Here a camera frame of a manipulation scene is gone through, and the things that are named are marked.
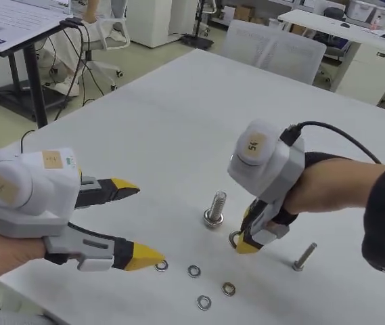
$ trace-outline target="bolt head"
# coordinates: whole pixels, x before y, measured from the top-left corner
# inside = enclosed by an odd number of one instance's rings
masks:
[[[293,270],[296,271],[296,272],[300,272],[300,271],[303,270],[303,266],[299,267],[297,261],[293,263],[292,268],[293,268]]]
[[[222,224],[222,222],[224,221],[224,216],[221,214],[221,216],[219,217],[218,220],[212,221],[212,220],[210,220],[209,212],[210,212],[210,209],[207,209],[204,212],[204,215],[203,215],[204,225],[210,229],[218,228]]]

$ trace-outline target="yellow fingertip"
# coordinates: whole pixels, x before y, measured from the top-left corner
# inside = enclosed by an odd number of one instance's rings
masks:
[[[118,188],[118,189],[121,189],[121,188],[136,188],[137,190],[139,190],[139,187],[132,184],[132,183],[129,183],[128,181],[125,181],[123,179],[119,179],[119,178],[112,178],[112,183],[114,183],[114,185]]]
[[[154,249],[139,244],[133,243],[133,256],[129,264],[124,268],[125,271],[135,271],[143,267],[159,264],[164,261],[165,256],[155,251]]]
[[[244,232],[239,235],[239,240],[237,241],[237,247],[235,249],[239,254],[252,254],[259,251],[258,248],[244,242]]]

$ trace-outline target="metal washer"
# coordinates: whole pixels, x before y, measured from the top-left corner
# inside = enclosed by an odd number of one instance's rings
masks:
[[[191,278],[198,278],[199,276],[201,276],[201,269],[197,265],[190,265],[187,268],[187,273]]]
[[[156,271],[165,272],[168,269],[168,262],[166,260],[164,260],[164,261],[156,264],[154,266],[154,268],[156,269]]]
[[[228,241],[230,242],[231,247],[233,247],[234,249],[237,248],[237,244],[235,243],[234,238],[239,236],[241,233],[242,232],[240,231],[235,231],[230,233],[230,235],[228,236]]]
[[[222,285],[222,292],[228,297],[232,297],[235,294],[235,286],[230,282],[226,282]]]
[[[207,209],[204,212],[203,220],[204,220],[204,224],[207,227],[209,227],[209,228],[217,228],[217,227],[219,227],[222,224],[222,222],[224,222],[224,216],[223,216],[223,214],[221,214],[221,216],[219,217],[218,220],[212,221],[212,220],[210,220],[210,209]]]
[[[201,295],[197,298],[197,306],[201,310],[209,310],[212,306],[212,300],[207,296]]]

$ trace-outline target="keyboard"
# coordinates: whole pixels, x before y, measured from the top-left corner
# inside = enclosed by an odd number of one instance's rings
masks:
[[[21,5],[14,1],[0,1],[0,24],[6,28],[13,26],[25,30],[34,30],[53,19],[62,19],[64,14],[59,14],[48,9],[41,9],[31,5]]]

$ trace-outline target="black table leg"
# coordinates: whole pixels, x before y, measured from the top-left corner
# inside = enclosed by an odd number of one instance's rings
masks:
[[[25,67],[27,69],[28,82],[30,83],[31,98],[35,110],[37,127],[41,128],[48,124],[46,117],[45,100],[43,99],[41,78],[37,67],[36,48],[32,44],[24,48]]]
[[[21,93],[21,84],[19,83],[18,68],[16,68],[15,53],[9,55],[10,73],[12,74],[12,81],[14,82],[14,89],[17,95]]]

